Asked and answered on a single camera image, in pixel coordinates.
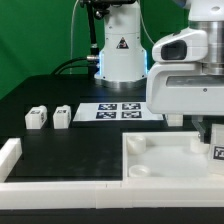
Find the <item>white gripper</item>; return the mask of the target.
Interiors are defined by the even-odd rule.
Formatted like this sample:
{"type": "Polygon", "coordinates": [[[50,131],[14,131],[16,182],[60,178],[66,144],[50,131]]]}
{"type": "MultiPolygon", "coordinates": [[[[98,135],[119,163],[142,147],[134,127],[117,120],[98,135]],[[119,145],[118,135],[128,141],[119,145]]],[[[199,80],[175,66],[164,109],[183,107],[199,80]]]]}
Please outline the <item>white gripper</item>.
{"type": "Polygon", "coordinates": [[[146,104],[154,114],[193,115],[192,124],[201,143],[207,128],[201,115],[224,115],[224,75],[203,69],[208,54],[208,34],[186,28],[160,39],[152,49],[155,64],[146,86],[146,104]]]}

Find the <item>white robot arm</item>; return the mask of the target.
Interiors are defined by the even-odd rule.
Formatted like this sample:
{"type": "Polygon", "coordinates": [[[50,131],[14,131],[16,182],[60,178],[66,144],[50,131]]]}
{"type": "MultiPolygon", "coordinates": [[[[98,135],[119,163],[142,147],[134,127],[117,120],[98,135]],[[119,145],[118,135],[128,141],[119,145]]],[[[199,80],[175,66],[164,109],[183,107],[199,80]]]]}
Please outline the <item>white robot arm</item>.
{"type": "Polygon", "coordinates": [[[154,114],[190,115],[200,134],[205,116],[224,116],[224,0],[173,0],[189,10],[188,27],[157,41],[147,66],[135,0],[100,0],[108,6],[105,45],[96,82],[129,88],[146,82],[154,114]]]}

